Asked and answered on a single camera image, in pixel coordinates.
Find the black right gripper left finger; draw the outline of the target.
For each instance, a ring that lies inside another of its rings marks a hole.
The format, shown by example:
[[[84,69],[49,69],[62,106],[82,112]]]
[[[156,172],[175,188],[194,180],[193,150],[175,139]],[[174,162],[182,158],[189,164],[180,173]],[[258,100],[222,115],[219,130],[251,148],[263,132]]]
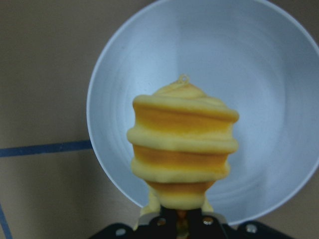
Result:
[[[175,239],[177,212],[161,207],[159,212],[140,216],[135,228],[114,223],[90,236],[92,239]]]

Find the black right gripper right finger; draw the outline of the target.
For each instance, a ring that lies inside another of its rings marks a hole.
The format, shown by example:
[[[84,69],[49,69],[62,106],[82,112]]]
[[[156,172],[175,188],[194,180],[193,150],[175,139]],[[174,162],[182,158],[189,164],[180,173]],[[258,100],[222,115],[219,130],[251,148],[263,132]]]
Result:
[[[290,239],[291,236],[258,221],[246,221],[236,228],[220,214],[201,209],[186,212],[190,239]]]

